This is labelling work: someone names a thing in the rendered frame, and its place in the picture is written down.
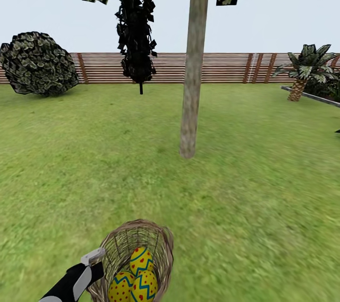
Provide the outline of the wicker basket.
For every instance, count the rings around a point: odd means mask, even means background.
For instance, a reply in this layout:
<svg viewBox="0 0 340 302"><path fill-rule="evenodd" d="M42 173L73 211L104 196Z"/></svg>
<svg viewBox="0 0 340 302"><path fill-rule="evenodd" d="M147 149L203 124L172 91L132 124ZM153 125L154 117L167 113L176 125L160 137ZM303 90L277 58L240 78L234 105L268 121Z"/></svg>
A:
<svg viewBox="0 0 340 302"><path fill-rule="evenodd" d="M164 229L169 233L169 240ZM110 282L120 271L130 271L132 253L140 246L146 248L153 256L152 273L157 279L158 290L152 302L161 302L171 281L174 235L168 225L159 226L153 221L142 218L123 223L108 233L101 242L99 248L105 248L105 254L90 264L94 266L102 262L104 276L86 288L91 300L109 302Z"/></svg>

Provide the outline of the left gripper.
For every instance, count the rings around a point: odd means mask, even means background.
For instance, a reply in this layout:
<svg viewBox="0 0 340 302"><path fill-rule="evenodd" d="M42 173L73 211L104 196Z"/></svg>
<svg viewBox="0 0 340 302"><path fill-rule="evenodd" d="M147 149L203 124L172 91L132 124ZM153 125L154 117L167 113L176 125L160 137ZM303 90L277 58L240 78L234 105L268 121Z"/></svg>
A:
<svg viewBox="0 0 340 302"><path fill-rule="evenodd" d="M103 264L99 262L94 266L90 267L92 272L92 279L88 286L91 286L94 282L98 281L100 278L104 276Z"/></svg>

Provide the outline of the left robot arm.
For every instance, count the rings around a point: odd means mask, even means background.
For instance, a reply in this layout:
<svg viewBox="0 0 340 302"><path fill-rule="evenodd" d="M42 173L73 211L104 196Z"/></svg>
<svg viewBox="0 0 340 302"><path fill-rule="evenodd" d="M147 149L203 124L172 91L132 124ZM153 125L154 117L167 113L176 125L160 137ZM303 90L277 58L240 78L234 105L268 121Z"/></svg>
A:
<svg viewBox="0 0 340 302"><path fill-rule="evenodd" d="M90 264L104 254L105 248L97 248L82 256L39 302L78 302L85 289L104 276L102 262Z"/></svg>

